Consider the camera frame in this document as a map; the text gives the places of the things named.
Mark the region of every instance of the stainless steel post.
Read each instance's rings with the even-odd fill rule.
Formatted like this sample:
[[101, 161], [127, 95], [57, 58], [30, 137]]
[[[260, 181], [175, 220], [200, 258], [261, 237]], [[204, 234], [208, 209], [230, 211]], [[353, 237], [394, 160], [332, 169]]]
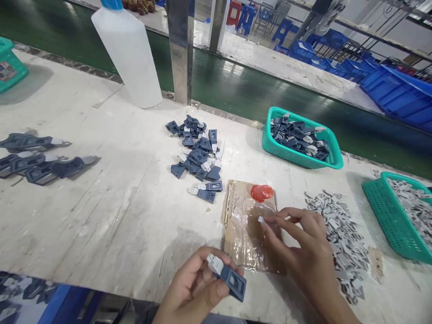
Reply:
[[210, 36], [210, 45], [209, 51], [212, 53], [217, 52], [217, 46], [219, 44], [219, 37], [221, 36], [221, 28], [224, 23], [224, 15], [226, 8], [227, 0], [213, 0], [215, 2], [215, 14], [212, 17], [213, 21], [211, 22], [211, 36]]
[[167, 0], [174, 100], [188, 105], [192, 94], [195, 0]]

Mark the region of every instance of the blue bottle cap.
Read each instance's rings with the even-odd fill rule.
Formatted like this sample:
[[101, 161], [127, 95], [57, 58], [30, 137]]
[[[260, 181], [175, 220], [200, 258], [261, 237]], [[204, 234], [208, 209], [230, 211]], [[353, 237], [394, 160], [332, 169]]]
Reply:
[[102, 6], [111, 10], [122, 10], [123, 4], [122, 0], [100, 0], [102, 2]]

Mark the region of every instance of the red bottle cap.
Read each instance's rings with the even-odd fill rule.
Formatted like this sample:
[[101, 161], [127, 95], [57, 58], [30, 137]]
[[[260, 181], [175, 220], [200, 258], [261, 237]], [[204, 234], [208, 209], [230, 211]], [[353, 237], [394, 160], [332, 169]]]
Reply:
[[251, 189], [252, 198], [259, 203], [262, 203], [264, 200], [273, 197], [273, 189], [272, 187], [264, 184], [264, 185], [254, 185]]

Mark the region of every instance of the teal basket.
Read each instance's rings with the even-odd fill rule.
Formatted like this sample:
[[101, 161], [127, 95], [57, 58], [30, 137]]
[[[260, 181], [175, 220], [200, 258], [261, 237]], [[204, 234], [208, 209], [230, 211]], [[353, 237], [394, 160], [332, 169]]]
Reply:
[[[399, 203], [387, 178], [406, 181], [413, 189], [429, 190], [420, 182], [395, 173], [383, 172], [381, 178], [363, 183], [362, 187], [378, 223], [392, 249], [403, 257], [432, 264], [432, 253], [418, 234], [410, 218]], [[422, 199], [432, 204], [432, 198]]]
[[12, 53], [14, 44], [3, 37], [0, 37], [0, 94], [12, 88], [20, 82], [28, 70]]
[[272, 107], [269, 109], [269, 113], [267, 115], [267, 122], [264, 125], [264, 131], [262, 132], [262, 148], [282, 159], [291, 161], [293, 163], [299, 164], [303, 167], [307, 167], [309, 169], [320, 169], [323, 167], [330, 167], [332, 169], [342, 169], [343, 167], [343, 159], [341, 149], [339, 148], [338, 140], [334, 133], [328, 128], [325, 131], [316, 134], [316, 138], [319, 140], [326, 140], [330, 147], [330, 154], [327, 156], [325, 162], [317, 160], [313, 157], [307, 156], [300, 152], [294, 151], [293, 149], [289, 149], [279, 143], [277, 143], [270, 135], [270, 119], [281, 117], [282, 115], [289, 113], [289, 121], [290, 122], [304, 122], [306, 127], [317, 127], [323, 126], [314, 122], [310, 119], [304, 118], [302, 116], [296, 115], [292, 112], [284, 110], [279, 107]]

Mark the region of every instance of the white plastic bottle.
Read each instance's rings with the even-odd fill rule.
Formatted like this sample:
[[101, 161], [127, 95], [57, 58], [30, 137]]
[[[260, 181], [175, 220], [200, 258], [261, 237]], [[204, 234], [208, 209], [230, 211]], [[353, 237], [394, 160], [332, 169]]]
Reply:
[[124, 10], [121, 0], [101, 0], [91, 16], [126, 89], [140, 108], [162, 102], [156, 67], [144, 24]]

